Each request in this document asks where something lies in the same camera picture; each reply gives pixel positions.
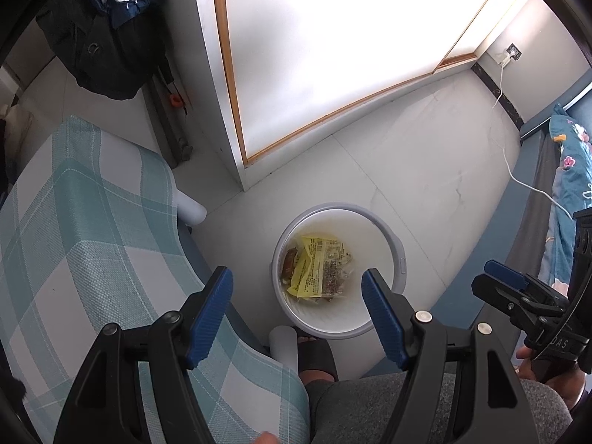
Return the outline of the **person left hand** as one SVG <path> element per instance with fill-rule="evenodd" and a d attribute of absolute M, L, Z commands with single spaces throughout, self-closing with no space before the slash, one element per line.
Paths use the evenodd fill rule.
<path fill-rule="evenodd" d="M 253 442 L 253 444 L 278 444 L 278 443 L 279 443 L 278 438 L 269 432 L 263 432 Z"/>

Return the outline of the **person right hand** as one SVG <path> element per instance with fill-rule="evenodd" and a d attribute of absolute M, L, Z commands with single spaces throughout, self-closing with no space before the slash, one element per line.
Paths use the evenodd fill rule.
<path fill-rule="evenodd" d="M 532 369 L 531 356 L 533 351 L 526 347 L 520 347 L 516 351 L 516 358 L 521 361 L 517 374 L 521 379 L 538 382 Z M 549 380 L 547 386 L 555 390 L 563 399 L 569 410 L 572 410 L 580 401 L 586 385 L 586 374 L 578 366 L 560 376 Z"/>

